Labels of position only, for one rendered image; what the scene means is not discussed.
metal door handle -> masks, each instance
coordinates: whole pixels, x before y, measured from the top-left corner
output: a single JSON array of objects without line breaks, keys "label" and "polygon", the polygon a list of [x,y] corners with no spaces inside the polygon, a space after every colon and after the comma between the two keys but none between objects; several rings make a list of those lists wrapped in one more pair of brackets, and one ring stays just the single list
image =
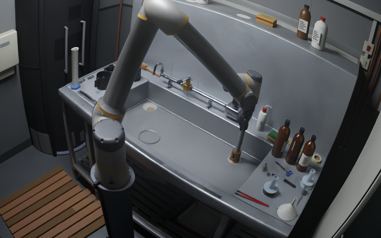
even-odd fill
[{"label": "metal door handle", "polygon": [[79,63],[80,66],[85,65],[85,35],[86,35],[86,21],[81,21],[82,23],[82,62]]},{"label": "metal door handle", "polygon": [[69,28],[65,26],[65,73],[67,73],[67,35]]}]

yellow box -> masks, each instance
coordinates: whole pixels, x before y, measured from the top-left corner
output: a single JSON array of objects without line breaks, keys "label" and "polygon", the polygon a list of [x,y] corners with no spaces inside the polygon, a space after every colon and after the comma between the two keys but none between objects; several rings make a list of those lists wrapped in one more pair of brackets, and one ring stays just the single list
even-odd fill
[{"label": "yellow box", "polygon": [[265,14],[259,14],[256,16],[255,20],[266,26],[275,27],[277,19],[271,16],[267,16]]}]

amber glass bottle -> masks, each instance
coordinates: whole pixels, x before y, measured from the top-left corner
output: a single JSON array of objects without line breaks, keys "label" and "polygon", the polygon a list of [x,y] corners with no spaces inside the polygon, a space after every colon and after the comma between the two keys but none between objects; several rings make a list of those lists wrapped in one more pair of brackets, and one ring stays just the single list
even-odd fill
[{"label": "amber glass bottle", "polygon": [[312,155],[315,152],[315,140],[316,136],[312,135],[311,140],[307,141],[304,145],[303,152],[299,157],[298,163],[296,164],[296,169],[300,172],[304,172],[307,169],[308,164],[310,164]]},{"label": "amber glass bottle", "polygon": [[304,8],[299,14],[298,32],[296,35],[303,40],[308,38],[308,30],[310,29],[311,13],[308,9],[310,9],[310,6],[304,4]]},{"label": "amber glass bottle", "polygon": [[304,143],[303,133],[304,127],[301,127],[299,133],[296,133],[294,135],[294,138],[292,139],[290,149],[288,150],[286,156],[286,163],[289,165],[294,165],[296,163],[296,160],[298,159],[299,152]]},{"label": "amber glass bottle", "polygon": [[284,125],[280,127],[278,131],[278,135],[275,139],[274,147],[272,147],[271,154],[276,157],[280,158],[283,155],[284,149],[286,148],[288,137],[290,136],[291,130],[289,128],[290,120],[286,120],[284,122]]}]

wooden slatted mat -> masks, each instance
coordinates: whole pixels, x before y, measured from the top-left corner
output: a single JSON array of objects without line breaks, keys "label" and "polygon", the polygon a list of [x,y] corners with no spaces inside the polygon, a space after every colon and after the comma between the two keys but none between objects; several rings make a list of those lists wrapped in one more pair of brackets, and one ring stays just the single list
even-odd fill
[{"label": "wooden slatted mat", "polygon": [[60,167],[0,201],[14,238],[85,238],[104,226],[101,203]]}]

white label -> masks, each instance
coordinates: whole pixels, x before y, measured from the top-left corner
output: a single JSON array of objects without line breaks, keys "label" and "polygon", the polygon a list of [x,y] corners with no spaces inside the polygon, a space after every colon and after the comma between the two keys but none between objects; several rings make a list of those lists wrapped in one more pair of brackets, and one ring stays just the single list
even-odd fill
[{"label": "white label", "polygon": [[311,159],[312,159],[312,156],[307,156],[304,153],[302,153],[302,156],[300,157],[300,160],[299,160],[299,165],[303,167],[307,167]]},{"label": "white label", "polygon": [[308,27],[308,22],[299,18],[298,30],[300,30],[301,32],[307,33],[307,27]]},{"label": "white label", "polygon": [[280,151],[280,153],[283,153],[284,149],[286,149],[287,142],[288,142],[288,141],[285,141],[285,142],[284,142],[283,147],[282,147],[282,150]]},{"label": "white label", "polygon": [[321,32],[317,30],[316,28],[314,28],[314,32],[312,33],[312,41],[319,44],[320,36],[321,36]]}]

